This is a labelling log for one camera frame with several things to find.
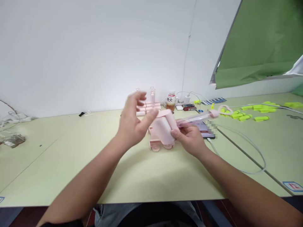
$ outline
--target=blue sticker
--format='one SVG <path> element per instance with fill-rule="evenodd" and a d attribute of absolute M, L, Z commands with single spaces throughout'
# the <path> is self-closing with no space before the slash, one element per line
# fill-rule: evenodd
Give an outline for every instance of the blue sticker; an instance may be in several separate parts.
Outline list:
<path fill-rule="evenodd" d="M 294 181 L 283 181 L 283 184 L 291 191 L 303 192 L 303 187 Z"/>

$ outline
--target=red box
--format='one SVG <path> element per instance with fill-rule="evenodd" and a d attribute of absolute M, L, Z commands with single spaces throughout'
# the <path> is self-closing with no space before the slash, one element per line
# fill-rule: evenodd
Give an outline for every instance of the red box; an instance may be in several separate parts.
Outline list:
<path fill-rule="evenodd" d="M 184 107 L 183 110 L 184 111 L 191 111 L 191 110 L 196 110 L 196 107 Z"/>

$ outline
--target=green backdrop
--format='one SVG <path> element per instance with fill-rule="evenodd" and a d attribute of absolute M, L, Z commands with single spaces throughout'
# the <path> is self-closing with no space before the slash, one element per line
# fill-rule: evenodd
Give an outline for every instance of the green backdrop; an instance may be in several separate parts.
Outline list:
<path fill-rule="evenodd" d="M 215 74 L 217 89 L 282 75 L 303 54 L 303 0 L 243 0 Z"/>

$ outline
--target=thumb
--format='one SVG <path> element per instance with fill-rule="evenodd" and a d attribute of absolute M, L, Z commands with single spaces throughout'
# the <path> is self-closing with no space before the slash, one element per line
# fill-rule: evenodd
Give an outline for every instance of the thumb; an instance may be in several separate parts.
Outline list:
<path fill-rule="evenodd" d="M 180 132 L 179 130 L 176 130 L 176 129 L 173 129 L 171 131 L 171 135 L 176 138 L 178 141 L 180 141 L 181 143 L 185 142 L 186 141 L 186 136 Z"/>
<path fill-rule="evenodd" d="M 138 125 L 138 127 L 143 130 L 143 131 L 147 131 L 148 127 L 152 124 L 152 122 L 154 121 L 154 119 L 157 117 L 159 111 L 156 109 L 151 109 L 146 115 L 145 117 L 142 119 L 142 121 L 140 122 L 140 124 Z"/>

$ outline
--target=table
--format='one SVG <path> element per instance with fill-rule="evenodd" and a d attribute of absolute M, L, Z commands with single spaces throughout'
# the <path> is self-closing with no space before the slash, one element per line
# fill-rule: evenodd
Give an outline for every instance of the table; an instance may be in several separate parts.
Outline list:
<path fill-rule="evenodd" d="M 283 93 L 231 98 L 224 104 L 238 106 L 250 103 L 263 103 L 265 101 L 271 101 L 281 105 L 285 102 L 303 103 L 303 97 L 290 93 Z M 300 116 L 302 118 L 303 115 L 282 109 L 278 109 L 274 113 L 260 113 L 254 110 L 246 110 L 243 112 L 252 114 L 253 117 L 269 116 L 270 119 L 262 122 L 255 122 L 251 119 L 240 122 L 230 117 L 219 117 L 216 120 L 216 123 L 241 131 L 253 140 L 264 154 L 268 164 L 268 175 L 281 186 L 284 187 L 284 184 L 288 185 L 288 183 L 285 182 L 296 182 L 303 186 L 303 120 L 287 116 Z M 226 128 L 219 127 L 219 129 L 239 145 L 249 156 L 263 166 L 261 156 L 245 139 Z M 303 191 L 292 191 L 291 189 L 287 188 L 290 194 L 303 195 Z"/>
<path fill-rule="evenodd" d="M 18 123 L 8 130 L 25 136 L 26 141 L 16 148 L 4 144 L 0 146 L 0 192 L 64 134 L 75 120 L 75 115 L 41 118 Z"/>
<path fill-rule="evenodd" d="M 0 207 L 48 206 L 69 181 L 115 135 L 121 110 L 78 117 L 78 122 L 60 136 L 22 174 L 0 193 Z M 195 111 L 175 111 L 183 118 Z M 214 140 L 222 157 L 238 168 L 257 171 L 259 167 L 223 135 Z M 276 193 L 290 194 L 267 174 L 250 175 Z M 226 198 L 203 165 L 180 144 L 159 153 L 149 149 L 149 135 L 120 160 L 99 203 L 182 201 Z"/>

